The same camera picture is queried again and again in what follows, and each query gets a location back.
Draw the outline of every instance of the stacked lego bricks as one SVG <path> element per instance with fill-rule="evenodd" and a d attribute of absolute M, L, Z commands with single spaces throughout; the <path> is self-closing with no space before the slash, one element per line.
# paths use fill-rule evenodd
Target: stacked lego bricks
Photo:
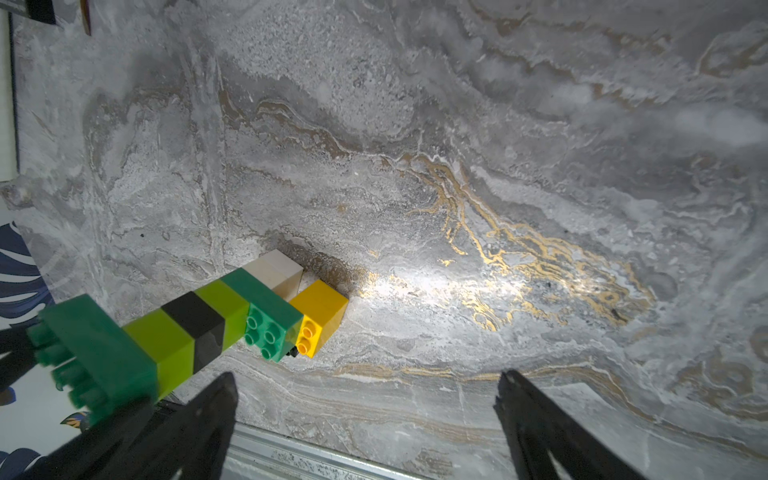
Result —
<path fill-rule="evenodd" d="M 57 366 L 92 422 L 128 402 L 165 397 L 241 338 L 279 362 L 294 347 L 314 357 L 348 300 L 320 280 L 296 295 L 303 269 L 273 250 L 120 329 L 88 295 L 40 312 L 28 329 L 38 363 Z"/>

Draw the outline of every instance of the marble surface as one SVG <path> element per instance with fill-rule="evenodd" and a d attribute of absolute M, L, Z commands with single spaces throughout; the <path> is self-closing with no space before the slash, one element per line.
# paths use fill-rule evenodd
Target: marble surface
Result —
<path fill-rule="evenodd" d="M 238 344 L 238 419 L 514 476 L 517 368 L 649 478 L 768 467 L 768 4 L 77 2 L 17 19 L 57 300 L 120 323 L 279 248 L 350 298 L 314 360 Z"/>

